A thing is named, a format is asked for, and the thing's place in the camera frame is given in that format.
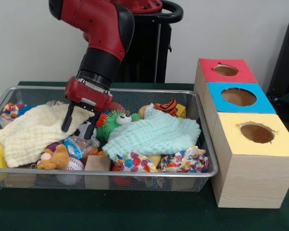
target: red box top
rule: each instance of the red box top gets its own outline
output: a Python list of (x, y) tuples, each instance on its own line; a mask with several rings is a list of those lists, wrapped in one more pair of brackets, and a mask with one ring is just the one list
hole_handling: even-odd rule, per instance
[(257, 83), (244, 59), (199, 59), (207, 82)]

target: green spiky toy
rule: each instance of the green spiky toy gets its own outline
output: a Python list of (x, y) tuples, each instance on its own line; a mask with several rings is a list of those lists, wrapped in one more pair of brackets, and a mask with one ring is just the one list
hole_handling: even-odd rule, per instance
[(140, 118), (140, 115), (137, 113), (130, 115), (123, 111), (114, 110), (107, 115), (106, 119), (104, 120), (104, 124), (100, 128), (96, 128), (97, 138), (104, 138), (106, 141), (108, 141), (110, 133), (115, 128), (118, 128), (123, 124), (136, 121)]

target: cartoon eyes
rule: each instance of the cartoon eyes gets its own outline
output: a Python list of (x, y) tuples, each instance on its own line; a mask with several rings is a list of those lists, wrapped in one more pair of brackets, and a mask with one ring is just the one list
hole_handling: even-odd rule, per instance
[(131, 122), (131, 115), (130, 114), (120, 115), (117, 117), (116, 122), (120, 125), (128, 124)]

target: orange tiger plush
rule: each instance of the orange tiger plush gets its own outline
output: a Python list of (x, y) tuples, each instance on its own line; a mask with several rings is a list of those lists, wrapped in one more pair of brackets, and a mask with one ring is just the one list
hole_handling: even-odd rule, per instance
[(178, 109), (175, 108), (177, 105), (177, 101), (175, 99), (171, 99), (169, 103), (166, 104), (154, 104), (155, 109), (163, 111), (164, 113), (168, 113), (173, 117), (178, 117), (176, 115)]

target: yellow box top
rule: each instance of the yellow box top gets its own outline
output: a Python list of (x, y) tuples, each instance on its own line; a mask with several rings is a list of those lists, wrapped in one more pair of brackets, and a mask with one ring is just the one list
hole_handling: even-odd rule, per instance
[(289, 132), (276, 114), (218, 113), (232, 154), (289, 156)]

